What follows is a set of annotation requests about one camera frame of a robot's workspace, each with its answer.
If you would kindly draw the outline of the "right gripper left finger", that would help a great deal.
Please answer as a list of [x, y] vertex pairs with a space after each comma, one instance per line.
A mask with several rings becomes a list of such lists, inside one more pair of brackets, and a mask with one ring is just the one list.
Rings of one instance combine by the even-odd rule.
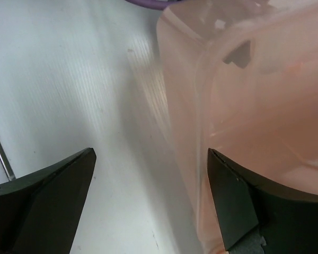
[[95, 163], [86, 148], [0, 184], [0, 253], [70, 253]]

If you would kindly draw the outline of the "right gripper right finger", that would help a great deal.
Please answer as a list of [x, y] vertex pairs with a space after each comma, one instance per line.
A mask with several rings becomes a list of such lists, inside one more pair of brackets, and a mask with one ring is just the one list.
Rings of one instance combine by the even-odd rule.
[[318, 253], [318, 195], [250, 171], [214, 149], [207, 173], [229, 253]]

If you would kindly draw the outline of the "pink plastic toolbox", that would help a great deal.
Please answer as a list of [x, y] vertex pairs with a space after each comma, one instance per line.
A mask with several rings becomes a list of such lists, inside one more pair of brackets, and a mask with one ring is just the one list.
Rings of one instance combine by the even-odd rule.
[[318, 195], [318, 1], [181, 1], [157, 23], [174, 152], [205, 253], [208, 150]]

